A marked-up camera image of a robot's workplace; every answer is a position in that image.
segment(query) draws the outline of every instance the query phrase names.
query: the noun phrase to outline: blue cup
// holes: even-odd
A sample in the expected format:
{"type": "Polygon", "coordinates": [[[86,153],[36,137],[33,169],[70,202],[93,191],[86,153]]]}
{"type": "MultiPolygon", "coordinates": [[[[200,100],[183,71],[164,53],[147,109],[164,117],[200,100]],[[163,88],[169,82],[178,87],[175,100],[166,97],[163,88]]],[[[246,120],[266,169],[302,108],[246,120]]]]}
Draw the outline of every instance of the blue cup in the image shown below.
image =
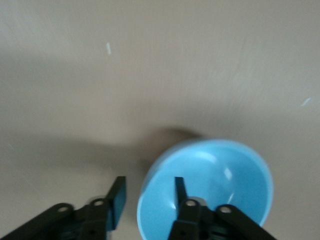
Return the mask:
{"type": "Polygon", "coordinates": [[[270,211],[273,181],[261,156],[235,141],[188,140],[164,152],[144,179],[137,207],[144,240],[168,239],[177,218],[175,177],[211,210],[231,204],[260,226],[270,211]]]}

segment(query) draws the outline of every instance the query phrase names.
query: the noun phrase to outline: blue bowl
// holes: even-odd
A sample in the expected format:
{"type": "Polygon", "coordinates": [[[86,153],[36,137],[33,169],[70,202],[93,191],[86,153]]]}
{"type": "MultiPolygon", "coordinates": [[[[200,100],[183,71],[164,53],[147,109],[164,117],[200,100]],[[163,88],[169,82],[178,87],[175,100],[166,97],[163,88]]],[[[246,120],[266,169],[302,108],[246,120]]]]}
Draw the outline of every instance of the blue bowl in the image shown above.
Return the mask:
{"type": "Polygon", "coordinates": [[[147,173],[137,208],[144,240],[167,240],[177,218],[175,177],[183,177],[189,197],[209,209],[239,208],[260,226],[273,199],[268,166],[254,150],[230,140],[189,140],[164,152],[147,173]]]}

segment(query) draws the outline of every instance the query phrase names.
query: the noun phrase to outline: gray surface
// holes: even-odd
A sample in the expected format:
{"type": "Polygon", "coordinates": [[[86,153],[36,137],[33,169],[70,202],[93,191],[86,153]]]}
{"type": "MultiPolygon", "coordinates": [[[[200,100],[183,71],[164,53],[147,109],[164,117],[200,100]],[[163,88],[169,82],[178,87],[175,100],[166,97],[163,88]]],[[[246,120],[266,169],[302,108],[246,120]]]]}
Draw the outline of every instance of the gray surface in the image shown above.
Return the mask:
{"type": "Polygon", "coordinates": [[[319,1],[1,1],[0,235],[194,135],[253,147],[279,240],[320,236],[319,1]]]}

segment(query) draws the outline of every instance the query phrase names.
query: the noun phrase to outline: black metal bracket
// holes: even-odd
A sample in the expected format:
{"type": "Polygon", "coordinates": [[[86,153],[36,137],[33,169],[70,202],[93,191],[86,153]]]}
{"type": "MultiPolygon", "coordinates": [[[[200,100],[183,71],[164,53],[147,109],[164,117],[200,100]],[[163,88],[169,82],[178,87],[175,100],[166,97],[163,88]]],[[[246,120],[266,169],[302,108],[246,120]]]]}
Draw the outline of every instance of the black metal bracket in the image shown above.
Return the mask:
{"type": "Polygon", "coordinates": [[[175,178],[175,188],[178,217],[168,240],[276,240],[233,205],[211,211],[188,198],[182,177],[175,178]]]}
{"type": "Polygon", "coordinates": [[[108,240],[126,203],[126,177],[118,176],[104,198],[78,210],[68,203],[56,204],[1,240],[108,240]]]}

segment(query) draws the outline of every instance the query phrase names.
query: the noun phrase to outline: blue plastic object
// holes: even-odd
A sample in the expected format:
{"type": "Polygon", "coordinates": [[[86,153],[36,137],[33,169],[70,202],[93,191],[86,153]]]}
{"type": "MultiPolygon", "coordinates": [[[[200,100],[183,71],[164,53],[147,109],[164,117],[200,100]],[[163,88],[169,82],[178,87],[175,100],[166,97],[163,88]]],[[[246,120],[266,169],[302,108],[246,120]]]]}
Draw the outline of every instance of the blue plastic object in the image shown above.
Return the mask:
{"type": "Polygon", "coordinates": [[[167,240],[177,218],[175,177],[183,177],[189,197],[239,208],[260,226],[273,199],[273,182],[264,160],[251,148],[230,140],[198,139],[163,153],[144,179],[137,223],[144,240],[167,240]]]}

